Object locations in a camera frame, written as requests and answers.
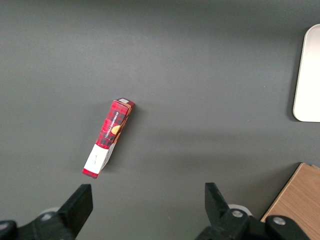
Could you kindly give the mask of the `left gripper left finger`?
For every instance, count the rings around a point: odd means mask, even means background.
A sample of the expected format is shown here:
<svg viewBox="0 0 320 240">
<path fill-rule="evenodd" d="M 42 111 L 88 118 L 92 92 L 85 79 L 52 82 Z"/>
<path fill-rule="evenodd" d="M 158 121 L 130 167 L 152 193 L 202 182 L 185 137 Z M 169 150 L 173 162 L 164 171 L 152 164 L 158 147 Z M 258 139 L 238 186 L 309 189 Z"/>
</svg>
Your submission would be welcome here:
<svg viewBox="0 0 320 240">
<path fill-rule="evenodd" d="M 92 186 L 82 184 L 57 210 L 40 214 L 24 226 L 0 222 L 2 240 L 75 240 L 93 210 Z"/>
</svg>

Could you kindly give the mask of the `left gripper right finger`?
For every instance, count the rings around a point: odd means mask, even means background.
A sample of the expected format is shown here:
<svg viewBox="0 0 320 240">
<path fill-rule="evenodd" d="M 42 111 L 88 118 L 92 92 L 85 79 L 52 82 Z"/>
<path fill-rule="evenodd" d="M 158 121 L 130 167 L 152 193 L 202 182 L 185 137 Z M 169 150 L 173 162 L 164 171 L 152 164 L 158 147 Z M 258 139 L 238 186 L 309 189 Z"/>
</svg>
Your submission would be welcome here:
<svg viewBox="0 0 320 240">
<path fill-rule="evenodd" d="M 291 218 L 268 216 L 261 222 L 240 208 L 230 208 L 215 183 L 206 183 L 205 210 L 210 222 L 197 240 L 308 240 Z"/>
</svg>

